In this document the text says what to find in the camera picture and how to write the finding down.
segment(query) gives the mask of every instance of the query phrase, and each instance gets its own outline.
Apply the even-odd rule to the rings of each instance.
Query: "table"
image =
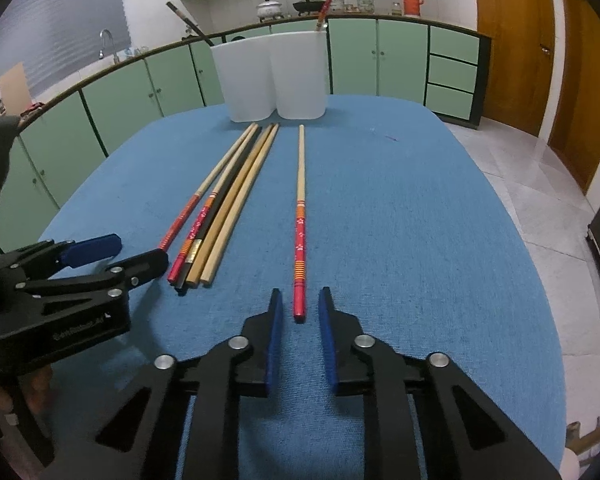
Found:
[[[565,392],[552,314],[524,243],[464,148],[426,108],[392,98],[330,96],[327,113],[306,121],[308,313],[298,325],[298,122],[281,122],[213,287],[180,298],[155,280],[130,294],[130,333],[54,366],[58,447],[142,364],[204,354],[264,311],[278,287],[280,382],[272,399],[241,401],[240,477],[362,478],[362,398],[334,399],[325,378],[317,298],[329,285],[337,308],[397,351],[451,355],[558,466]],[[115,232],[119,258],[154,248],[244,127],[223,105],[149,124],[82,184],[43,238]]]

